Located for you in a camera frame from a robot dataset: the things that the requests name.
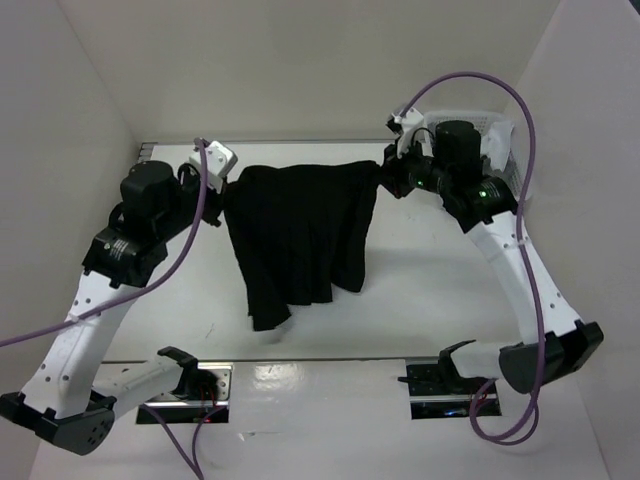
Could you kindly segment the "black pleated skirt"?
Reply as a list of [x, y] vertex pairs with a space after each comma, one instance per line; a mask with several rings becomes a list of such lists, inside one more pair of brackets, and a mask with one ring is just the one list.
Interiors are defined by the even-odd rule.
[[228, 185], [224, 218], [254, 331], [280, 327], [293, 306], [332, 302], [334, 287], [362, 290], [380, 176], [370, 160], [254, 165]]

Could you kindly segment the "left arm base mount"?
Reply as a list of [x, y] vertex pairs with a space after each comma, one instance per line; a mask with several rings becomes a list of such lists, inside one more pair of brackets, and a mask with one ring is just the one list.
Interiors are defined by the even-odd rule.
[[168, 425], [223, 424], [229, 420], [233, 364], [200, 362], [184, 393], [162, 392], [145, 406]]

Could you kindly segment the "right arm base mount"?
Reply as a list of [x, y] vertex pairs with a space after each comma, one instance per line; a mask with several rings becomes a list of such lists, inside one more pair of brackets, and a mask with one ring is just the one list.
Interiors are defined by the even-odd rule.
[[468, 418], [484, 378], [446, 380], [435, 358], [408, 359], [397, 381], [407, 387], [412, 420]]

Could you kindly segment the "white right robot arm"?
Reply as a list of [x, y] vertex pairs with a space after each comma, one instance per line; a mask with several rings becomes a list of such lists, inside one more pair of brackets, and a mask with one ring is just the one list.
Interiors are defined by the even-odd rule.
[[515, 312], [516, 344], [467, 340], [439, 355], [438, 381], [459, 393], [473, 378], [503, 379], [520, 394], [578, 371], [604, 340], [566, 301], [517, 223], [518, 202], [490, 174], [481, 135], [468, 121], [428, 130], [422, 118], [390, 117], [394, 142], [384, 150], [383, 186], [397, 198], [415, 189], [438, 195], [446, 212], [495, 272]]

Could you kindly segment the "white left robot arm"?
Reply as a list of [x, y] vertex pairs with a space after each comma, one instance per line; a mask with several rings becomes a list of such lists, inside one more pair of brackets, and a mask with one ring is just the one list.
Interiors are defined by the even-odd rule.
[[95, 376], [133, 303], [156, 288], [151, 276], [167, 257], [167, 244], [200, 222], [219, 223], [219, 193], [231, 164], [221, 158], [173, 169], [161, 161], [132, 167], [120, 184], [121, 200], [93, 238], [66, 321], [56, 327], [49, 352], [17, 392], [1, 397], [1, 415], [40, 439], [74, 454], [95, 451], [115, 421], [146, 401], [170, 394], [211, 400], [215, 374], [176, 347], [110, 379]]

